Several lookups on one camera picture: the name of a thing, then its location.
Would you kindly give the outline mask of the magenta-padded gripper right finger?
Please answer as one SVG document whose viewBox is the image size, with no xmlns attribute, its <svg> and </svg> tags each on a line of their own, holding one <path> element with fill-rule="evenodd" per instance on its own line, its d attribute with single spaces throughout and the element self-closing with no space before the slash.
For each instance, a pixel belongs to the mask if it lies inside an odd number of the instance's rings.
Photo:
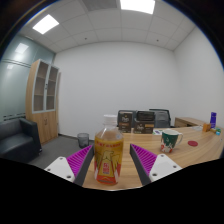
<svg viewBox="0 0 224 224">
<path fill-rule="evenodd" d="M 154 154 L 131 144 L 130 155 L 143 186 L 181 170 L 181 167 L 165 154 Z"/>
</svg>

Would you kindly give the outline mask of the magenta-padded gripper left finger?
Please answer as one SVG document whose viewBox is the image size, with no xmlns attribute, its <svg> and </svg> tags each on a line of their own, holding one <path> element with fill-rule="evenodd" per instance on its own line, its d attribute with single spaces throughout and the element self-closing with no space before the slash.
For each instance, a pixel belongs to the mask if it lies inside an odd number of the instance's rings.
<svg viewBox="0 0 224 224">
<path fill-rule="evenodd" d="M 78 186 L 82 186 L 93 156 L 94 148 L 89 145 L 69 157 L 58 157 L 45 170 Z"/>
</svg>

